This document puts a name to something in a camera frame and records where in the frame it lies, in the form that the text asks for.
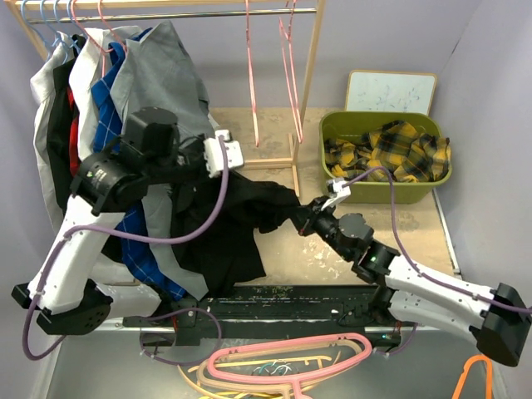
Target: yellow and black plaid fabric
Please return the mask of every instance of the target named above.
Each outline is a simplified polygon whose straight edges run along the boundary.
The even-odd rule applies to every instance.
[[[449,139],[416,130],[405,121],[393,121],[361,136],[356,145],[341,139],[325,141],[325,163],[337,177],[359,176],[375,166],[384,166],[400,182],[443,179],[451,165]],[[369,181],[387,181],[381,170]]]

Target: white clamp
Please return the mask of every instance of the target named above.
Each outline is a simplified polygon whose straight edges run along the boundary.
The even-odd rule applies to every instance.
[[[224,137],[225,151],[227,152],[227,161],[229,169],[238,169],[244,166],[244,155],[240,148],[240,143],[236,140],[231,140],[231,134],[227,129],[217,130],[215,138],[205,139],[203,144],[205,147],[204,157],[207,161],[207,171],[209,177],[219,176],[224,170],[224,157],[222,156],[222,149],[219,145],[219,137]]]
[[[349,195],[351,195],[351,189],[349,186],[345,186],[346,181],[343,177],[337,177],[336,179],[327,180],[327,190],[329,192],[329,199],[325,201],[322,206],[322,210],[325,210],[329,206],[336,206],[343,202]]]

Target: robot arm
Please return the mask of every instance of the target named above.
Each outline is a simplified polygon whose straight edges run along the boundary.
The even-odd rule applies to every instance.
[[[360,214],[333,216],[335,206],[350,189],[345,180],[328,182],[329,196],[316,198],[292,218],[300,235],[319,235],[352,271],[378,289],[370,305],[377,321],[398,320],[439,328],[474,343],[487,357],[517,366],[532,317],[504,310],[480,300],[486,298],[525,308],[517,291],[499,284],[497,289],[465,282],[414,264],[373,239],[373,229]]]
[[[103,259],[107,266],[112,264],[101,255],[109,234],[82,230],[65,243],[60,242],[76,226],[114,229],[124,219],[126,210],[146,196],[150,185],[188,181],[196,178],[202,168],[207,169],[210,178],[218,176],[224,169],[220,139],[229,169],[242,166],[239,143],[231,140],[229,131],[216,131],[215,137],[194,138],[195,143],[183,149],[176,116],[159,108],[145,108],[128,118],[124,135],[81,163],[47,261],[30,283],[19,284],[12,291],[24,308],[29,308],[37,295],[41,310],[37,323],[45,333],[82,335],[108,318],[147,317],[156,311],[161,297],[153,288],[140,283],[123,286],[92,279],[95,264]],[[57,253],[58,244],[62,244],[62,250]],[[39,282],[52,256],[55,256],[53,267],[39,292]],[[105,275],[106,265],[99,269],[100,275]]]

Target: wooden clothing rack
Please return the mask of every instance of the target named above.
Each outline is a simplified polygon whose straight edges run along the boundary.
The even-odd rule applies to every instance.
[[[250,3],[271,2],[272,0],[249,0]],[[308,95],[313,77],[314,64],[316,61],[316,50],[318,48],[318,41],[323,20],[323,12],[325,9],[326,0],[315,0],[316,5],[312,8],[297,7],[295,13],[312,13],[315,14],[313,31],[310,41],[310,49],[308,52],[307,66],[305,69],[303,97],[301,101],[301,123],[304,123],[305,111],[307,110]],[[24,32],[37,49],[39,55],[47,58],[47,49],[38,37],[38,35],[24,22],[21,13],[22,0],[4,0],[7,7],[13,13],[18,23],[21,25]],[[53,11],[55,0],[46,0],[44,9]],[[191,5],[221,5],[221,4],[245,4],[244,0],[104,0],[102,8],[106,10],[121,9],[121,8],[156,8],[156,7],[171,7],[171,6],[191,6]],[[69,5],[69,0],[59,0],[57,3],[57,10],[66,11]],[[98,0],[77,0],[76,9],[82,10],[97,10]],[[38,12],[40,10],[41,0],[28,0],[25,4],[25,11]],[[266,10],[251,10],[250,15],[284,15],[292,12],[291,8],[277,8]],[[160,13],[160,14],[135,14],[135,15],[115,15],[106,16],[107,21],[135,21],[135,20],[150,20],[150,19],[177,19],[189,17],[235,17],[245,16],[246,11],[223,11],[223,12],[186,12],[186,13]],[[28,18],[28,22],[32,25],[43,24],[41,18]],[[98,22],[100,17],[78,17],[78,22]],[[55,19],[48,19],[50,23],[57,23]],[[60,19],[60,23],[71,23],[68,17]],[[299,196],[299,180],[298,180],[298,152],[299,141],[295,140],[292,133],[288,133],[288,142],[290,144],[290,156],[286,158],[268,158],[258,160],[246,160],[245,169],[292,169],[293,183],[296,195]]]

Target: laundry basket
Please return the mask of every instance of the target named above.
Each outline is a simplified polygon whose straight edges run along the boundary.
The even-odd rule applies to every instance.
[[[425,133],[441,137],[440,127],[428,116],[404,112],[338,111],[325,115],[319,125],[319,151],[322,161],[323,190],[327,191],[326,180],[334,179],[325,165],[325,140],[336,138],[357,143],[362,134],[373,131],[392,121],[406,121],[416,128],[422,127]],[[451,167],[446,176],[429,183],[394,182],[396,203],[414,204],[420,201],[433,188],[443,185],[451,176]],[[346,202],[364,204],[385,204],[390,202],[390,187],[387,182],[361,181],[351,186],[351,195]]]

